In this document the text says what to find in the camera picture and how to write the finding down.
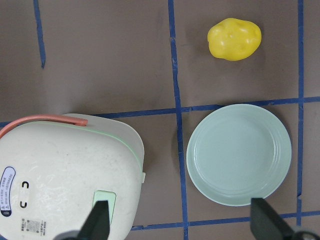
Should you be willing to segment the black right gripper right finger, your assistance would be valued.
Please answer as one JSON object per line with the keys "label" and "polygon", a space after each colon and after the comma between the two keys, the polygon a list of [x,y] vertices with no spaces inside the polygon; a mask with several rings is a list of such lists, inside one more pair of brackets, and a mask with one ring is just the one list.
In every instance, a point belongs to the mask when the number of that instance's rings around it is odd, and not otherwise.
{"label": "black right gripper right finger", "polygon": [[252,198],[250,230],[256,240],[291,240],[293,229],[263,199]]}

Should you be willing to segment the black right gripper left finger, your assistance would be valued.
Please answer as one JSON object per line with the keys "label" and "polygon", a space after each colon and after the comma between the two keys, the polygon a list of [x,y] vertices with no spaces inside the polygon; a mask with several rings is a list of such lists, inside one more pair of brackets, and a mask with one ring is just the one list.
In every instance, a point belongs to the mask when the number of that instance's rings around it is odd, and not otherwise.
{"label": "black right gripper left finger", "polygon": [[97,201],[81,227],[78,240],[107,240],[110,234],[109,202]]}

